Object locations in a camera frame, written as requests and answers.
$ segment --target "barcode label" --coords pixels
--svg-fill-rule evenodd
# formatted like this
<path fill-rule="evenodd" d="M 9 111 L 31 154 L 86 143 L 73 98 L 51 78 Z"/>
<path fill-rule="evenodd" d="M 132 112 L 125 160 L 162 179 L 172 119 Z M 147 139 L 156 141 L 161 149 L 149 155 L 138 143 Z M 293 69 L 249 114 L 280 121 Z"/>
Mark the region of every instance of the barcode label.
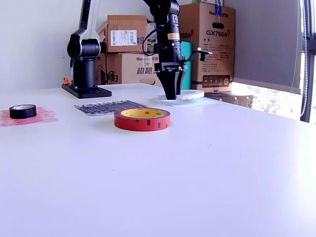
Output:
<path fill-rule="evenodd" d="M 111 46 L 136 46 L 137 30 L 111 31 Z"/>

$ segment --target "orange object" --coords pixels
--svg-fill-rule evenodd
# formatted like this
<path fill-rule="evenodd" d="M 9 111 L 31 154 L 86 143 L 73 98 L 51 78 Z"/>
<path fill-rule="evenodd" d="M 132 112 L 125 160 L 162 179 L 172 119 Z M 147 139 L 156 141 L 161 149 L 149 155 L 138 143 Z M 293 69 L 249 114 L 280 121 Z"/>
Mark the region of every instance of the orange object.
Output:
<path fill-rule="evenodd" d="M 71 83 L 68 80 L 68 77 L 64 77 L 64 85 L 71 85 Z"/>

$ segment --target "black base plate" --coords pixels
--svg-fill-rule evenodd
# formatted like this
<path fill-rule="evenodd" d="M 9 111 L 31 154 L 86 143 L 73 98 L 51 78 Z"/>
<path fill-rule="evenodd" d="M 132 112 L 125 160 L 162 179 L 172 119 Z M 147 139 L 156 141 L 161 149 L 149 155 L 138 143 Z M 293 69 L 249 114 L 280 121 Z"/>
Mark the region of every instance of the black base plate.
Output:
<path fill-rule="evenodd" d="M 78 88 L 78 89 L 73 88 L 71 85 L 62 85 L 61 87 L 79 99 L 111 97 L 112 96 L 111 91 L 108 91 L 108 90 L 105 90 L 105 89 L 102 89 L 99 87 Z"/>

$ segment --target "white table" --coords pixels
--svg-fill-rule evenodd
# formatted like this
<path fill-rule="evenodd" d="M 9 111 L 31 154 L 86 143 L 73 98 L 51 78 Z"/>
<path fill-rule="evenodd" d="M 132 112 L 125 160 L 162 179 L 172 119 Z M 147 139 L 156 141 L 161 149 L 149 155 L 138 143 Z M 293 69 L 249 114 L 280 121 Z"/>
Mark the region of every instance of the white table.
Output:
<path fill-rule="evenodd" d="M 315 237 L 314 126 L 234 106 L 149 103 L 145 84 L 79 100 L 62 89 L 0 96 L 63 120 L 0 127 L 0 237 Z M 171 127 L 130 132 L 73 105 L 130 99 Z"/>

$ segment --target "red scribble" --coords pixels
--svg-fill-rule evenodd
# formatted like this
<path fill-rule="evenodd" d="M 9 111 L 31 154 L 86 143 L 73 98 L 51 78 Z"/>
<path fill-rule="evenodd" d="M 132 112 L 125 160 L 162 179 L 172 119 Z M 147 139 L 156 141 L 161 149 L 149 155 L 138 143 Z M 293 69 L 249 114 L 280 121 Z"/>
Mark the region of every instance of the red scribble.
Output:
<path fill-rule="evenodd" d="M 26 119 L 12 119 L 10 118 L 9 110 L 0 111 L 0 127 L 55 122 L 59 120 L 56 113 L 48 110 L 46 107 L 37 107 L 37 115 Z"/>

